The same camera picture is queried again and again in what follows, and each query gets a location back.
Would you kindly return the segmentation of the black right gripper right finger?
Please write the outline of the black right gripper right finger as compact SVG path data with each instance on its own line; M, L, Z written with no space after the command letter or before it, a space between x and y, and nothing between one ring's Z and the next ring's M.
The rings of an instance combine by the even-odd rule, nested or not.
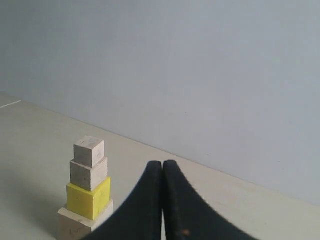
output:
M168 240L253 240L211 208L175 160L163 162L162 209Z

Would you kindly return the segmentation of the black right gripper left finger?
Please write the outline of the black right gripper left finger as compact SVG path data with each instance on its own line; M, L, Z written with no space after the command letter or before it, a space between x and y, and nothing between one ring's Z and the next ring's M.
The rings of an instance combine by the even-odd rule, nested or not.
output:
M162 164L150 161L122 205L85 240L160 240Z

